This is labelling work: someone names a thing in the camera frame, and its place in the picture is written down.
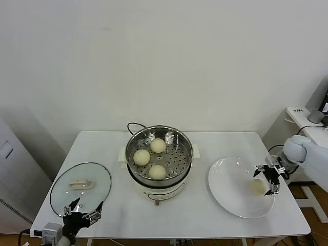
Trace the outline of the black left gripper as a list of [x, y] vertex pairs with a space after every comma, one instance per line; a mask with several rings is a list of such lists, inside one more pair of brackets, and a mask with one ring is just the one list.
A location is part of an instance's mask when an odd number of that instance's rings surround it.
[[94, 224], [101, 219], [104, 203], [103, 201], [97, 206], [95, 210], [88, 214], [73, 212], [79, 201], [80, 198], [77, 198], [68, 206], [64, 206], [64, 214], [70, 214], [63, 217], [63, 235], [66, 237], [75, 237], [82, 228], [88, 228], [90, 224]]

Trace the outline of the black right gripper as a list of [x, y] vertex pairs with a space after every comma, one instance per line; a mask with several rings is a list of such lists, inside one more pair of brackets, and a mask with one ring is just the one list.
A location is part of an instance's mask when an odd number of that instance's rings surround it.
[[269, 182], [269, 190], [264, 195], [267, 196], [278, 194], [280, 190], [280, 174], [276, 171], [276, 169], [270, 168], [268, 165], [257, 165], [253, 177], [256, 177], [260, 173], [263, 173]]

